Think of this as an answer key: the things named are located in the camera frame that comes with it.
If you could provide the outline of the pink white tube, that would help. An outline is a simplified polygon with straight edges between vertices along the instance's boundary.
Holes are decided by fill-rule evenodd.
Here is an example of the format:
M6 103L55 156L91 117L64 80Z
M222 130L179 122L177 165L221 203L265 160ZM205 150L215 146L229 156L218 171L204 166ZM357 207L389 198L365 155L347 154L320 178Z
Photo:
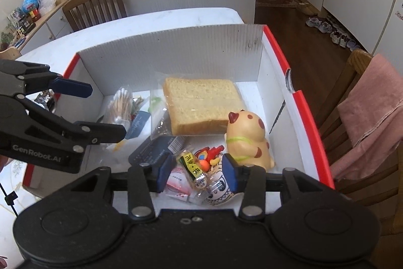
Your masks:
M193 191L185 170L181 166L175 167L168 177L164 193L168 197L189 202Z

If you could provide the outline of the blue white tissue pack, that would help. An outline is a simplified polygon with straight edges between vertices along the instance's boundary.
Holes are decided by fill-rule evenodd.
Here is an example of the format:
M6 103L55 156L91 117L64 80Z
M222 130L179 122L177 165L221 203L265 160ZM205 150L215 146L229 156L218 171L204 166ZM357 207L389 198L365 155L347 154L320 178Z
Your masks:
M186 143L186 137L171 132L170 116L164 99L152 97L149 107L142 107L129 127L124 140L108 146L120 165L154 163L164 154L176 154Z

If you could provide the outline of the yellow green candy packet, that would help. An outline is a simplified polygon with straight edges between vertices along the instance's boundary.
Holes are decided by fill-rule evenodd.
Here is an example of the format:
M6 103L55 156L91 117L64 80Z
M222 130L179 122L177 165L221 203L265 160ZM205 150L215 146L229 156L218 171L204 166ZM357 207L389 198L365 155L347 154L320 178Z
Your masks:
M198 159L190 150L182 150L176 160L184 169L186 178L195 189L202 190L207 187L208 177L199 165Z

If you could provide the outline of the bag of cotton swabs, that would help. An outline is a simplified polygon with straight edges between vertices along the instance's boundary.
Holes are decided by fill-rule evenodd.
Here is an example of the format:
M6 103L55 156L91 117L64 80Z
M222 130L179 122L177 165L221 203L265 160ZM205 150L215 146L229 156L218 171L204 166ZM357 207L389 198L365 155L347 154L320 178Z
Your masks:
M121 87L108 103L102 123L122 125L126 131L131 125L132 92L127 87Z

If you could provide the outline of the red orange fish charm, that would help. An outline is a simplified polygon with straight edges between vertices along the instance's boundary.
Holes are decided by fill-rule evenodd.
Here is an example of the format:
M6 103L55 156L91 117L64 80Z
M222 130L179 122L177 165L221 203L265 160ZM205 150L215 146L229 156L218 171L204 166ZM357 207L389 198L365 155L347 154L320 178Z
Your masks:
M225 147L219 145L217 147L204 147L196 151L195 158L203 172L212 175L219 170L224 150Z

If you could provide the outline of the bagged bread slice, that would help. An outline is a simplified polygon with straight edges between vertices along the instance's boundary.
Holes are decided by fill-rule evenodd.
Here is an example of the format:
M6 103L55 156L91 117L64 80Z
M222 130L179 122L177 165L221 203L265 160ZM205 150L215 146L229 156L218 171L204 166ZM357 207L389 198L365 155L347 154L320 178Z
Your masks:
M224 134L229 112L246 108L231 80L192 74L154 73L152 97L164 99L175 137Z

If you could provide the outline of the black snack packet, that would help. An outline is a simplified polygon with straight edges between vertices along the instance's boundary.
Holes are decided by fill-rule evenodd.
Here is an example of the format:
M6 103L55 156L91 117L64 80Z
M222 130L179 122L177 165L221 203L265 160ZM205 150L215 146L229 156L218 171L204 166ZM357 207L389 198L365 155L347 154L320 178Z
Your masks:
M33 101L47 111L51 113L55 112L56 98L53 90L48 89L40 92Z

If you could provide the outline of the bunny doll keychain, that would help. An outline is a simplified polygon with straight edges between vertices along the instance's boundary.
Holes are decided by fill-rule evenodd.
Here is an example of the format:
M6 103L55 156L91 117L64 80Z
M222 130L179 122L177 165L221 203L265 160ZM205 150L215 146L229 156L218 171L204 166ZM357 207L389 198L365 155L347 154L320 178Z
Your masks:
M208 185L208 195L203 204L223 205L234 197L234 193L229 189L227 180L221 171L214 173L211 177L211 184Z

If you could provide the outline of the wooden side cabinet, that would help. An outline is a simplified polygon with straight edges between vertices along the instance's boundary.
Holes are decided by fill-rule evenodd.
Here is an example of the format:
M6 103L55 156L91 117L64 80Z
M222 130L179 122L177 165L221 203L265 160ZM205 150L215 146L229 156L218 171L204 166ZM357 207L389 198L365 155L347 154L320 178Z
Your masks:
M72 28L62 10L67 2L68 0L56 0L55 7L35 22L35 27L25 36L20 46L11 46L1 51L1 59L15 60L40 46L71 34Z

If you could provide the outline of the red white cardboard box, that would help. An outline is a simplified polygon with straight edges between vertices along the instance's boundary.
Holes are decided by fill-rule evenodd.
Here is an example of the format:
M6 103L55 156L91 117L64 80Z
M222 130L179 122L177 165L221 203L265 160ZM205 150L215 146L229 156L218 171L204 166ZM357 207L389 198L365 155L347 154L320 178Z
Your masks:
M55 112L69 122L104 117L120 87L146 99L151 116L140 135L91 146L83 174L101 166L120 173L154 162L156 156L141 146L171 137L174 143L158 153L250 145L253 162L271 172L294 167L333 185L309 106L302 92L292 90L288 62L266 26L186 27L90 45L71 34L31 60L92 86L88 98L57 97Z

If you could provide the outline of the blue globe toy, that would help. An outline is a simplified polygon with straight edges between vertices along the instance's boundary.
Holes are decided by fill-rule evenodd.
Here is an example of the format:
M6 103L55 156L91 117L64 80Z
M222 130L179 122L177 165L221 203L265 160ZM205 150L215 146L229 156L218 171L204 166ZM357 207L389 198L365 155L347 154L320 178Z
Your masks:
M24 0L22 2L22 10L24 13L29 13L29 8L34 6L34 8L38 9L40 6L39 0Z

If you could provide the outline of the dark wooden chair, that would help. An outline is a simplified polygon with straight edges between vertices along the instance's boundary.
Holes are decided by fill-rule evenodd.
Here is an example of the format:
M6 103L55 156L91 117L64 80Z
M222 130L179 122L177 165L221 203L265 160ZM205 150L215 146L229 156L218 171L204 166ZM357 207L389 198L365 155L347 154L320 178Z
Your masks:
M69 0L62 10L74 32L127 17L123 0Z

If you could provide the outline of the wooden chair with towel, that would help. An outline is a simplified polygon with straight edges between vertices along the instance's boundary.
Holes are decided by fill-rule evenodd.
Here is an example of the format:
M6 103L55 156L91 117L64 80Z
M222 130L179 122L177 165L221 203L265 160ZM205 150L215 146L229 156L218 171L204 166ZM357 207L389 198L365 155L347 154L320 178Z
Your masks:
M338 191L385 205L382 235L402 233L402 76L382 55L356 49L316 125Z

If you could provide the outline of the pink towel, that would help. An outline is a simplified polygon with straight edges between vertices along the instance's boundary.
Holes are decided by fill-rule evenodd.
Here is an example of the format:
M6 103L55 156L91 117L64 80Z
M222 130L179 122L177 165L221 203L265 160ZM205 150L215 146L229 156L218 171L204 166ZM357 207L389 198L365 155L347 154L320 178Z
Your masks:
M352 149L331 165L331 174L336 180L363 179L402 142L402 76L375 55L338 111Z

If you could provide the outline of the row of shoes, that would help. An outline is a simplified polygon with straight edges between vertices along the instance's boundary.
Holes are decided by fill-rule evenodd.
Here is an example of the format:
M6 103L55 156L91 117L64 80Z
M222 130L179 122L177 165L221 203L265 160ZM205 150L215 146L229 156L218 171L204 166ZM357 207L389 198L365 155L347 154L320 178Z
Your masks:
M361 45L345 31L338 28L336 24L332 24L324 18L317 16L309 17L305 21L305 25L310 28L316 28L322 34L328 34L331 42L350 51L362 49Z

